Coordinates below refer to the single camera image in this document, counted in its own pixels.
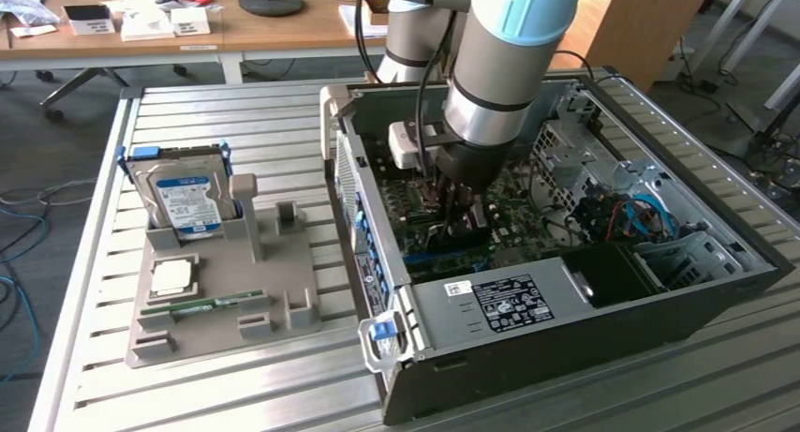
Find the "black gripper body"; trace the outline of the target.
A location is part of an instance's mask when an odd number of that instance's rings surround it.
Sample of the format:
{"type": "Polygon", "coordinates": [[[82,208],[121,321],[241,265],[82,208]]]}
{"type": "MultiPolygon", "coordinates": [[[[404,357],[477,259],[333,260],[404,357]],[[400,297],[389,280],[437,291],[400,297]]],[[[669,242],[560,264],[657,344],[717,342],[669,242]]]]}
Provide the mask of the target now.
{"type": "Polygon", "coordinates": [[[453,183],[473,193],[484,193],[498,177],[508,158],[508,146],[477,146],[469,142],[445,144],[436,157],[436,167],[453,183]]]}

